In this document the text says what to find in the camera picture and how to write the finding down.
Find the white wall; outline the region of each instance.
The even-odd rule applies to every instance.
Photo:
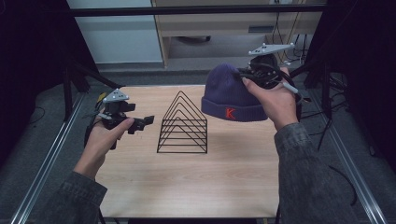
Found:
[[[150,0],[67,0],[71,8],[151,7]],[[76,18],[96,63],[161,63],[153,16]]]

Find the triangular wire frame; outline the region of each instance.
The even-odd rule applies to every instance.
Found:
[[[207,153],[207,119],[183,91],[163,116],[157,153]]]

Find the beanie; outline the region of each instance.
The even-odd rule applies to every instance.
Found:
[[[209,72],[201,102],[202,112],[219,119],[240,122],[268,119],[259,100],[233,73],[239,71],[228,63],[222,63]]]

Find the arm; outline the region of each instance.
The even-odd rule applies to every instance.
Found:
[[[36,223],[95,223],[107,189],[94,179],[111,146],[133,123],[126,119],[112,130],[96,123],[74,171],[49,198]]]
[[[265,90],[253,81],[243,81],[277,129],[282,223],[359,223],[333,172],[319,159],[304,126],[298,122],[294,95],[281,85]]]

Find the denim jacket sleeve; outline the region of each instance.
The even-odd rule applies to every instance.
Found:
[[[49,198],[35,223],[97,223],[106,192],[94,180],[73,172]]]
[[[282,223],[359,223],[301,123],[275,135]]]

